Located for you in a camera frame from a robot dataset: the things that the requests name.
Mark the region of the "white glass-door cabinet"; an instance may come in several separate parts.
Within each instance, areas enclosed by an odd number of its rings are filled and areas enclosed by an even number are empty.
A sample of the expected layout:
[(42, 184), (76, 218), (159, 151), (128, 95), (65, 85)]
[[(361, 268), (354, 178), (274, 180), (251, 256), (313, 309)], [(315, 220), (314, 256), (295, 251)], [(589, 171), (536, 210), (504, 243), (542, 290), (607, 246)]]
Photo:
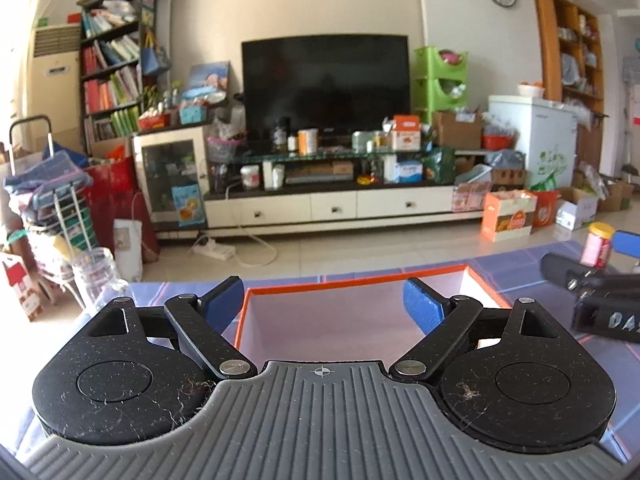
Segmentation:
[(132, 140), (134, 169), (154, 229), (206, 226), (209, 191), (204, 126), (139, 134)]

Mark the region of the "white paper bag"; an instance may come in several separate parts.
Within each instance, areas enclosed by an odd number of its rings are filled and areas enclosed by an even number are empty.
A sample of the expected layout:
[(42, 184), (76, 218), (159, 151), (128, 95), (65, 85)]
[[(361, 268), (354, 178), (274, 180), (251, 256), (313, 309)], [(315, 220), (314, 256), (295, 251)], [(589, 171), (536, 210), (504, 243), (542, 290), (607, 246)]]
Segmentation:
[(119, 275), (129, 283), (140, 282), (143, 275), (142, 223), (138, 220), (114, 220), (114, 258)]

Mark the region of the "trolley cart with cloths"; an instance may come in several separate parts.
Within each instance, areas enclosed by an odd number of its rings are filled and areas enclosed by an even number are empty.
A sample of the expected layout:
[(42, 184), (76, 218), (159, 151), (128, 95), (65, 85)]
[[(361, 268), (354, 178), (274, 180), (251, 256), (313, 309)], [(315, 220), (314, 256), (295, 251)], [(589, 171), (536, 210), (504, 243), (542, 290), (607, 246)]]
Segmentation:
[(87, 203), (93, 180), (66, 151), (54, 147), (51, 131), (47, 132), (47, 146), (48, 154), (40, 162), (20, 171), (10, 143), (11, 172), (4, 178), (3, 188), (9, 194), (11, 210), (21, 218), (43, 295), (52, 301), (51, 287), (55, 285), (83, 307), (73, 261), (99, 246)]

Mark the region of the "white chest freezer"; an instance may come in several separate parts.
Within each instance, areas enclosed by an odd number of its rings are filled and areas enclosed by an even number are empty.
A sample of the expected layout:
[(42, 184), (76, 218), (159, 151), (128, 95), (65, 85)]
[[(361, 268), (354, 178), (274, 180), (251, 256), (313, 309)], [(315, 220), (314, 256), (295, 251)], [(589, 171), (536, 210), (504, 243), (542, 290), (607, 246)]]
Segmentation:
[(525, 156), (526, 188), (549, 179), (572, 184), (576, 162), (577, 110), (534, 96), (490, 96), (488, 114), (514, 129), (513, 148)]

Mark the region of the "red yellow-lid canister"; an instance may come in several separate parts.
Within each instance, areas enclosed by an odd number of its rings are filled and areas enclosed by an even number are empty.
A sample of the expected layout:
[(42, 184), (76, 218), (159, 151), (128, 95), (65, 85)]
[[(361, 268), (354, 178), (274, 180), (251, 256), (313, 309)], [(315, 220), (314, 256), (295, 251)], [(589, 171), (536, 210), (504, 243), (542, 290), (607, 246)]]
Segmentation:
[(590, 223), (580, 263), (590, 268), (604, 269), (612, 252), (614, 234), (615, 229), (607, 223)]

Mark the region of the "orange white carton box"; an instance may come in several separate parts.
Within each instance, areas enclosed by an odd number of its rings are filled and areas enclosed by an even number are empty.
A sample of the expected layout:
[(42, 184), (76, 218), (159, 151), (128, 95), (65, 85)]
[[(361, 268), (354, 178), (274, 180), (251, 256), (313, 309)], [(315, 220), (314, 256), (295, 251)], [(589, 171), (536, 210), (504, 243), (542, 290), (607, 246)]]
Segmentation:
[(537, 197), (524, 190), (488, 193), (480, 234), (493, 243), (529, 236), (536, 205)]

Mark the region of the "brown cardboard box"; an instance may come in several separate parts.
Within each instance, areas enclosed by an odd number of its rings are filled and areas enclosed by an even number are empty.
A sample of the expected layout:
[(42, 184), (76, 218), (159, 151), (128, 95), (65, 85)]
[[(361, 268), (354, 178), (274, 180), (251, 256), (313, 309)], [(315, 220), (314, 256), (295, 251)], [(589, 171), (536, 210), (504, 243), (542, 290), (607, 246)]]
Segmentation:
[(482, 144), (482, 115), (468, 112), (435, 112), (432, 116), (435, 142), (444, 148), (479, 150)]

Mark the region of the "white power strip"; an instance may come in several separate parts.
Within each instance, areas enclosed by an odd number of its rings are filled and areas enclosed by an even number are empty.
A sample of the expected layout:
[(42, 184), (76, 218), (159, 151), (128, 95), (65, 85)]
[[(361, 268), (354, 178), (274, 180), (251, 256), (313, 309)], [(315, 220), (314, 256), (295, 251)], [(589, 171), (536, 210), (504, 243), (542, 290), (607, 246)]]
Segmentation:
[(195, 255), (219, 261), (228, 261), (236, 256), (236, 250), (233, 246), (218, 243), (216, 240), (198, 242), (192, 247), (192, 252), (194, 252)]

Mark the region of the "dark tall bookshelf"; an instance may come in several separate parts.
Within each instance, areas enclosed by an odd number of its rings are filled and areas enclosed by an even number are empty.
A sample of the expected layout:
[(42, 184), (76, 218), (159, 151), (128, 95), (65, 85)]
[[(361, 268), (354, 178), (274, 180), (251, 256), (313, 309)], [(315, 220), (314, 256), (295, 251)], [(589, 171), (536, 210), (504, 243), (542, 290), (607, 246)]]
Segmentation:
[(157, 0), (79, 0), (81, 131), (88, 153), (135, 136), (157, 96), (158, 68), (146, 68), (157, 48)]

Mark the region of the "blue plaid tablecloth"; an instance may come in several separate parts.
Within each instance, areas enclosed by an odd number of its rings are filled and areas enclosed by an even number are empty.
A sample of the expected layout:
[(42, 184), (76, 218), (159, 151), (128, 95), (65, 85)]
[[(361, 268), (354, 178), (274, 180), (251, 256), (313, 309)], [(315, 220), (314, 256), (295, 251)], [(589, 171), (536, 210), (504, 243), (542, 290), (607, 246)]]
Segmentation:
[[(250, 361), (253, 377), (216, 385), (185, 424), (137, 443), (91, 445), (49, 436), (32, 401), (27, 440), (17, 456), (3, 455), (3, 471), (25, 479), (632, 478), (639, 470), (639, 343), (575, 332), (575, 295), (540, 272), (548, 252), (577, 260), (574, 244), (552, 244), (444, 266), (470, 266), (506, 300), (506, 309), (520, 298), (536, 300), (608, 373), (616, 404), (596, 444), (569, 451), (495, 448), (454, 426), (426, 387), (390, 376), (400, 357), (390, 365), (269, 360), (262, 367)], [(242, 282), (246, 292), (378, 275), (387, 274)], [(137, 307), (160, 307), (177, 295), (202, 296), (222, 281), (140, 285), (129, 298)]]

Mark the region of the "orange cardboard box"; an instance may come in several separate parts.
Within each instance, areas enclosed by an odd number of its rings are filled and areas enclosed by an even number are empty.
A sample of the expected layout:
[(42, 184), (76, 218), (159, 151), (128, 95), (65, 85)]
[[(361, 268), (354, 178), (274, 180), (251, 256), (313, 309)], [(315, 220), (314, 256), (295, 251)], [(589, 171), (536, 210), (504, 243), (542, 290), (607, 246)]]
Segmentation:
[(269, 360), (393, 364), (422, 337), (404, 306), (405, 282), (420, 278), (442, 296), (486, 308), (508, 304), (466, 264), (322, 283), (247, 289), (233, 344), (257, 367)]

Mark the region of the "black flat television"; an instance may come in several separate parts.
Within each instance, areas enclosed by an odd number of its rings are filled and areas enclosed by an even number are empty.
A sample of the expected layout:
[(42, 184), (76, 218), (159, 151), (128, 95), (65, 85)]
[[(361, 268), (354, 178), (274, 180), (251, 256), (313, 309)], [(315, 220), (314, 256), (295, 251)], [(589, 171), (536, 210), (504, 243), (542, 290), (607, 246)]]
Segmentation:
[(293, 36), (242, 43), (243, 103), (251, 133), (373, 130), (410, 112), (408, 38)]

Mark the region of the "green stacked storage bins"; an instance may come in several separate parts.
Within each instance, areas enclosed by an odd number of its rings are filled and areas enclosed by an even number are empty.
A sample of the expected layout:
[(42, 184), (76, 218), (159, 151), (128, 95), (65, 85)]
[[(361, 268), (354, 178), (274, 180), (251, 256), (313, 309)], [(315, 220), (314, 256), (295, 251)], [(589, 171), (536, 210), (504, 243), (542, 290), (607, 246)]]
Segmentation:
[(439, 112), (468, 105), (469, 53), (426, 46), (414, 51), (414, 109), (430, 124)]

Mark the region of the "white floor air conditioner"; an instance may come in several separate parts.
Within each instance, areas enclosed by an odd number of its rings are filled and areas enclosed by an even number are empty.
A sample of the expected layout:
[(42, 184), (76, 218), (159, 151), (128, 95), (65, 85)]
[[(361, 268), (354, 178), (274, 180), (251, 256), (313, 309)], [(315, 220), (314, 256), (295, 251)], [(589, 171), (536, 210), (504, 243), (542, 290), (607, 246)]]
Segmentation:
[(26, 115), (47, 115), (63, 148), (84, 150), (80, 128), (79, 24), (35, 28), (29, 46)]

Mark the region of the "red shopping bag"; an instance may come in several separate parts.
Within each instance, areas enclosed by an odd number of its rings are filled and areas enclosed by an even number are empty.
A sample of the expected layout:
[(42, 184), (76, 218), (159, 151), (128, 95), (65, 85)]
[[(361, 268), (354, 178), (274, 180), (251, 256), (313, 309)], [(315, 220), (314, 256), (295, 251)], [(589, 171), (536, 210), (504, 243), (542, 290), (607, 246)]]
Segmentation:
[(144, 195), (139, 188), (132, 156), (108, 164), (92, 166), (86, 173), (93, 178), (87, 200), (96, 239), (103, 247), (115, 248), (114, 221), (137, 220), (142, 224), (142, 260), (157, 262), (158, 244)]

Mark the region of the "wooden display shelf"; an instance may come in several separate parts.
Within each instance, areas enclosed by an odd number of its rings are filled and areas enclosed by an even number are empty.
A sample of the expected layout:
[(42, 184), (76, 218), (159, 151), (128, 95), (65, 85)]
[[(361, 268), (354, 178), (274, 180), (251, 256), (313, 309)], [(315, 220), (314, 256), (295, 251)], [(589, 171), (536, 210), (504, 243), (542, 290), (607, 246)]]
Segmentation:
[(604, 112), (598, 19), (570, 0), (536, 0), (544, 95)]

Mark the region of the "clear glass jar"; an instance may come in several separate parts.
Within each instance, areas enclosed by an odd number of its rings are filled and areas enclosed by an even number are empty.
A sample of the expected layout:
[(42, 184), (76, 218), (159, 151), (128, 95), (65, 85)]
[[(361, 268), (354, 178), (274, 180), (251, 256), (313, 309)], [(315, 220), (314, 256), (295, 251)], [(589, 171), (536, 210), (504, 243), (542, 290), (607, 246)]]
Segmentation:
[(129, 283), (120, 276), (108, 248), (81, 252), (70, 265), (85, 309), (91, 314), (96, 314), (117, 297), (130, 296)]

